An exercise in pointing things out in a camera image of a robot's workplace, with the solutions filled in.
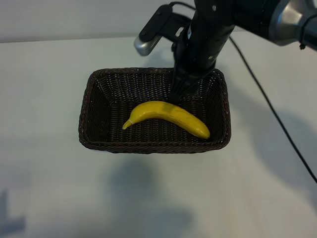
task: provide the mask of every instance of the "banana stem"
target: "banana stem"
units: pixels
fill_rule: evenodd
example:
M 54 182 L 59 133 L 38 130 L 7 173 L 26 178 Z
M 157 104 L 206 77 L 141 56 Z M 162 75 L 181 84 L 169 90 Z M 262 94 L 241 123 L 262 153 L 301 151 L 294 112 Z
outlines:
M 123 125 L 122 129 L 126 129 L 128 128 L 129 126 L 133 125 L 132 121 L 131 120 L 127 120 L 126 123 Z

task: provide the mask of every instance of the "table surface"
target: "table surface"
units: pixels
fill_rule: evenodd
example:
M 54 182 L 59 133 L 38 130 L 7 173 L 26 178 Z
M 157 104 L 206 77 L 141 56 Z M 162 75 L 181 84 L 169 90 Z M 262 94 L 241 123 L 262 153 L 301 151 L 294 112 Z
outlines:
M 317 173 L 317 54 L 233 33 Z M 195 155 L 86 149 L 78 120 L 101 68 L 172 67 L 170 42 L 140 57 L 133 38 L 0 44 L 0 237 L 315 238 L 317 185 L 232 44 L 232 138 Z

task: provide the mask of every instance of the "white wall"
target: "white wall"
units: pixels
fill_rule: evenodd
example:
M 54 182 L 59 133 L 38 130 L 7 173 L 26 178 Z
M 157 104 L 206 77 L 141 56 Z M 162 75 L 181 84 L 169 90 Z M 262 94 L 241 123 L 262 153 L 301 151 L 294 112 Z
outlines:
M 0 42 L 137 35 L 157 8 L 170 1 L 1 0 Z M 175 10 L 193 14 L 182 6 Z

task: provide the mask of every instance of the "basket rim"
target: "basket rim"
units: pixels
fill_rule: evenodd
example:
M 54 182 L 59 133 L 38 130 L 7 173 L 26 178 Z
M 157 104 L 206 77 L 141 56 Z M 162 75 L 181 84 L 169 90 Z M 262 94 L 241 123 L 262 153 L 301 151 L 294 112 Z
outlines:
M 228 105 L 228 94 L 226 93 L 227 85 L 224 80 L 224 75 L 223 73 L 218 70 L 214 69 L 212 72 L 216 73 L 220 80 L 223 82 L 223 86 L 221 87 L 222 89 L 222 103 L 223 107 L 227 108 L 227 113 L 224 115 L 223 118 L 224 124 L 223 124 L 223 130 L 221 133 L 221 139 L 218 139 L 216 141 L 209 141 L 209 142 L 203 142 L 203 141 L 197 141 L 197 142 L 186 142 L 186 141 L 147 141 L 147 142 L 116 142 L 116 141 L 91 141 L 86 134 L 86 129 L 87 129 L 87 124 L 85 123 L 88 119 L 88 111 L 89 111 L 89 101 L 91 97 L 91 91 L 93 88 L 93 85 L 95 83 L 95 80 L 98 76 L 101 74 L 106 74 L 107 72 L 111 73 L 135 73 L 135 72 L 142 72 L 143 70 L 146 71 L 147 73 L 166 73 L 166 71 L 170 71 L 172 68 L 154 68 L 154 67 L 147 67 L 147 68 L 142 68 L 142 67 L 135 67 L 135 68 L 106 68 L 106 69 L 99 69 L 93 72 L 87 82 L 87 87 L 84 93 L 84 98 L 83 98 L 83 104 L 81 108 L 81 113 L 79 116 L 79 140 L 84 145 L 85 147 L 89 148 L 89 145 L 91 146 L 102 146 L 103 148 L 99 150 L 107 150 L 109 148 L 117 148 L 117 147 L 129 147 L 129 146 L 148 146 L 152 145 L 155 146 L 156 148 L 158 147 L 166 147 L 166 146 L 184 146 L 184 147 L 195 147 L 195 149 L 198 149 L 197 147 L 206 147 L 206 146 L 220 146 L 219 149 L 225 147 L 231 138 L 231 124 L 230 124 L 230 110 L 229 110 L 229 105 Z

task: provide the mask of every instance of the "woven texture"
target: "woven texture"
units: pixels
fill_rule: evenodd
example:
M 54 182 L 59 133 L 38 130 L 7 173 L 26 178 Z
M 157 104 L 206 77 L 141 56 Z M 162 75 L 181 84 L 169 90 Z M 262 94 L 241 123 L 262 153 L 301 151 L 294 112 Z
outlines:
M 87 84 L 79 119 L 79 140 L 89 149 L 113 153 L 201 153 L 221 149 L 231 137 L 227 87 L 215 69 L 198 91 L 177 105 L 203 121 L 211 132 L 199 139 L 161 119 L 148 119 L 127 130 L 131 111 L 147 101 L 167 101 L 171 68 L 118 68 L 94 72 Z

